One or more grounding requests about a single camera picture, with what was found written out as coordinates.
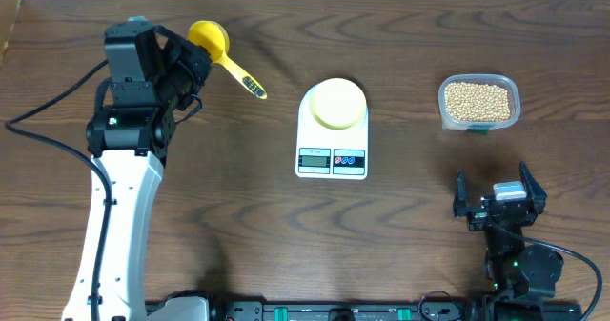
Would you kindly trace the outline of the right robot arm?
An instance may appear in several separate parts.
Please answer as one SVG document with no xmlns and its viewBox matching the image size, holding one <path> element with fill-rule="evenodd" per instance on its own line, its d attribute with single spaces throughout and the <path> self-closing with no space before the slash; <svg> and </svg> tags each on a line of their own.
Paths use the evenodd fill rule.
<svg viewBox="0 0 610 321">
<path fill-rule="evenodd" d="M 466 180 L 457 174 L 455 217 L 467 220 L 469 231 L 482 231 L 486 241 L 485 274 L 494 290 L 477 297 L 463 312 L 467 320 L 578 320 L 578 304 L 554 299 L 564 264 L 557 250 L 526 241 L 524 227 L 544 211 L 547 193 L 524 163 L 519 181 L 498 183 L 494 192 L 468 202 Z"/>
</svg>

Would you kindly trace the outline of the yellow measuring scoop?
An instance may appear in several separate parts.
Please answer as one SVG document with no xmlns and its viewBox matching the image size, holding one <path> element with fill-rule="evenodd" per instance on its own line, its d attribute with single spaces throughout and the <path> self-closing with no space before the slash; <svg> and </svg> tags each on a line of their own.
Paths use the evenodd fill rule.
<svg viewBox="0 0 610 321">
<path fill-rule="evenodd" d="M 230 39 L 225 29 L 214 21 L 197 21 L 188 31 L 188 40 L 205 49 L 214 64 L 223 67 L 244 89 L 258 99 L 268 97 L 264 88 L 229 56 Z"/>
</svg>

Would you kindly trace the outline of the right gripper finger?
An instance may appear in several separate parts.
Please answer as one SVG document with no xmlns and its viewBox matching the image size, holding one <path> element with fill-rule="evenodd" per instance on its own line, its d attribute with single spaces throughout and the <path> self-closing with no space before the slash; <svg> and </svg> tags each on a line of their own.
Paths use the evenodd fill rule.
<svg viewBox="0 0 610 321">
<path fill-rule="evenodd" d="M 468 205 L 465 178 L 462 171 L 457 172 L 457 191 L 453 202 L 453 213 L 454 217 L 467 217 L 473 216 L 475 209 Z"/>
<path fill-rule="evenodd" d="M 523 161 L 519 163 L 519 173 L 533 210 L 536 214 L 542 214 L 546 206 L 547 193 L 533 177 Z"/>
</svg>

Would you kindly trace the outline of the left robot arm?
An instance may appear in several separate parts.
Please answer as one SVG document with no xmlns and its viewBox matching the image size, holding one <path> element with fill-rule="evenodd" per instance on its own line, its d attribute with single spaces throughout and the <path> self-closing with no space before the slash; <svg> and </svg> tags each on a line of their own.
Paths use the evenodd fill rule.
<svg viewBox="0 0 610 321">
<path fill-rule="evenodd" d="M 208 77 L 208 53 L 146 20 L 109 27 L 110 77 L 86 127 L 91 210 L 65 320 L 144 320 L 144 269 L 153 201 L 176 129 L 193 116 Z"/>
</svg>

